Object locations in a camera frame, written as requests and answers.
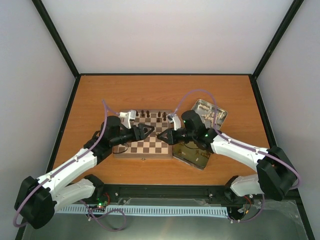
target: wooden table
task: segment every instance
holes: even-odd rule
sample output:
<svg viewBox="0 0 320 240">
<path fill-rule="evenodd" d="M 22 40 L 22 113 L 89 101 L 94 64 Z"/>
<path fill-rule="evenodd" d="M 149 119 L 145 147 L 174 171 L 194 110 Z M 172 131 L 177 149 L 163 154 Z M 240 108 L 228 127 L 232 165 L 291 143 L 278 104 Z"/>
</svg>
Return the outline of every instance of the wooden table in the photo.
<svg viewBox="0 0 320 240">
<path fill-rule="evenodd" d="M 102 99 L 121 109 L 172 109 L 193 89 L 211 92 L 217 105 L 228 111 L 221 130 L 229 136 L 268 148 L 249 77 L 245 75 L 87 75 L 82 76 L 65 127 L 54 168 L 71 158 L 100 129 Z M 191 94 L 180 116 L 196 100 L 211 102 L 205 93 Z M 253 174 L 249 167 L 226 156 L 212 154 L 201 171 L 173 159 L 119 159 L 110 155 L 80 178 L 94 174 L 106 184 L 224 185 L 232 176 Z"/>
</svg>

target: white wall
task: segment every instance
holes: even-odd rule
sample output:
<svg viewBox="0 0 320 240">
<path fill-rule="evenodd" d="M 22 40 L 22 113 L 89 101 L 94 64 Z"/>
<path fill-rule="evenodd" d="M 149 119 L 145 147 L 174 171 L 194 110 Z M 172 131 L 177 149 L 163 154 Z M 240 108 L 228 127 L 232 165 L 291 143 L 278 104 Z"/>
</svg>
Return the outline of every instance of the white wall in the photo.
<svg viewBox="0 0 320 240">
<path fill-rule="evenodd" d="M 258 78 L 281 146 L 300 173 L 301 198 L 320 239 L 320 1 L 304 1 Z"/>
<path fill-rule="evenodd" d="M 253 73 L 292 0 L 43 0 L 80 73 Z"/>
<path fill-rule="evenodd" d="M 0 233 L 15 239 L 24 178 L 43 174 L 74 78 L 31 0 L 0 1 Z"/>
</svg>

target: robotic arm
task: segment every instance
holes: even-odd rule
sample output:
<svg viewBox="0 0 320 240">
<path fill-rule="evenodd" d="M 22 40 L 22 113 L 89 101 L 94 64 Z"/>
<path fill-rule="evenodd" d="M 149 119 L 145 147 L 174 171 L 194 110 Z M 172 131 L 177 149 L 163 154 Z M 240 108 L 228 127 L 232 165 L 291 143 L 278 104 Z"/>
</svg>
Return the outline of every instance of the robotic arm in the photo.
<svg viewBox="0 0 320 240">
<path fill-rule="evenodd" d="M 250 176 L 234 176 L 227 182 L 225 196 L 230 202 L 233 202 L 236 196 L 249 194 L 266 194 L 276 201 L 281 201 L 297 180 L 291 170 L 263 154 L 272 155 L 294 169 L 281 148 L 256 147 L 232 139 L 213 128 L 206 128 L 194 110 L 184 112 L 181 118 L 185 128 L 167 129 L 157 136 L 158 139 L 169 145 L 194 142 L 201 150 L 225 155 L 257 172 Z M 177 116 L 171 116 L 170 119 L 180 121 Z"/>
<path fill-rule="evenodd" d="M 83 148 L 68 161 L 37 179 L 28 176 L 23 180 L 14 209 L 18 210 L 30 192 L 45 180 L 47 182 L 31 196 L 20 212 L 35 229 L 46 225 L 53 215 L 65 206 L 82 199 L 99 198 L 102 195 L 104 183 L 96 176 L 91 174 L 77 183 L 70 184 L 70 182 L 88 169 L 100 164 L 112 154 L 114 146 L 144 140 L 154 131 L 153 126 L 142 123 L 131 127 L 129 121 L 135 119 L 135 112 L 132 112 L 134 111 L 121 113 L 120 117 L 124 118 L 123 122 L 127 127 L 121 123 L 119 117 L 108 116 L 101 140 L 82 158 L 78 159 L 78 156 L 85 153 L 97 141 L 97 135 L 102 132 L 103 123 L 100 131 L 96 131 Z"/>
</svg>

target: black frame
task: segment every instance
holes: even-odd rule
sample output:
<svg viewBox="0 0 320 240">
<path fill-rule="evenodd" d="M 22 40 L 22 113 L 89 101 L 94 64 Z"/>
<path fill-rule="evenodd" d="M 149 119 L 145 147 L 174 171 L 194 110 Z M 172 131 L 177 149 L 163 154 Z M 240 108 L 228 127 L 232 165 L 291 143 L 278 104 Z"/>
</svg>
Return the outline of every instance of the black frame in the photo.
<svg viewBox="0 0 320 240">
<path fill-rule="evenodd" d="M 44 24 L 46 25 L 48 31 L 50 32 L 53 40 L 55 41 L 58 49 L 60 50 L 63 58 L 65 59 L 67 65 L 69 66 L 73 76 L 75 77 L 74 86 L 62 119 L 62 123 L 53 147 L 53 151 L 46 169 L 46 172 L 49 172 L 53 169 L 54 162 L 59 150 L 59 146 L 64 134 L 64 130 L 68 121 L 68 117 L 71 111 L 71 107 L 78 89 L 79 82 L 81 80 L 81 76 L 84 75 L 245 75 L 249 77 L 252 91 L 256 100 L 256 104 L 261 116 L 261 120 L 263 123 L 264 131 L 268 140 L 268 144 L 270 147 L 276 145 L 276 139 L 273 134 L 268 115 L 264 106 L 264 102 L 262 100 L 262 96 L 259 90 L 259 86 L 257 83 L 257 79 L 262 72 L 263 68 L 267 64 L 269 58 L 271 57 L 273 51 L 275 50 L 276 46 L 280 42 L 282 36 L 286 32 L 288 26 L 290 25 L 291 21 L 293 20 L 294 16 L 296 15 L 297 11 L 299 10 L 300 6 L 304 2 L 304 0 L 293 0 L 290 8 L 288 9 L 286 15 L 284 16 L 281 24 L 279 25 L 277 31 L 275 32 L 270 44 L 268 45 L 267 49 L 265 50 L 261 60 L 259 61 L 256 69 L 252 74 L 223 74 L 223 73 L 79 73 L 71 56 L 69 55 L 54 23 L 52 22 L 44 4 L 41 0 L 32 0 L 35 8 L 37 9 L 39 15 L 41 16 Z M 118 202 L 118 200 L 126 199 L 129 197 L 134 198 L 179 198 L 179 199 L 205 199 L 208 203 L 211 204 L 221 204 L 226 207 L 232 206 L 241 206 L 242 202 L 235 202 L 234 204 L 230 204 L 224 198 L 219 197 L 221 196 L 224 190 L 223 185 L 214 185 L 214 186 L 191 186 L 191 185 L 125 185 L 125 184 L 106 184 L 104 186 L 105 190 L 110 195 L 110 199 L 112 202 Z M 307 237 L 310 240 L 315 239 L 305 208 L 303 206 L 299 191 L 291 190 L 288 192 L 287 196 L 285 197 L 286 200 L 294 200 L 297 204 Z M 25 231 L 25 227 L 21 227 L 16 235 L 16 240 L 20 240 L 23 237 Z"/>
</svg>

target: wooden chessboard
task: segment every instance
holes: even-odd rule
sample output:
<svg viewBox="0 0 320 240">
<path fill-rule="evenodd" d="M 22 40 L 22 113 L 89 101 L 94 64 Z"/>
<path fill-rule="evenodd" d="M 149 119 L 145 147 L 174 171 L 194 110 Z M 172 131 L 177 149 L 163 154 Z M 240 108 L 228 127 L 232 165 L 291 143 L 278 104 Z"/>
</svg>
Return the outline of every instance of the wooden chessboard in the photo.
<svg viewBox="0 0 320 240">
<path fill-rule="evenodd" d="M 154 126 L 154 131 L 145 139 L 136 142 L 129 142 L 127 145 L 118 145 L 113 148 L 115 158 L 141 158 L 141 159 L 171 159 L 172 146 L 157 139 L 157 135 L 168 128 L 171 128 L 166 115 L 171 110 L 142 109 L 136 110 L 137 115 L 131 125 L 139 123 Z"/>
</svg>

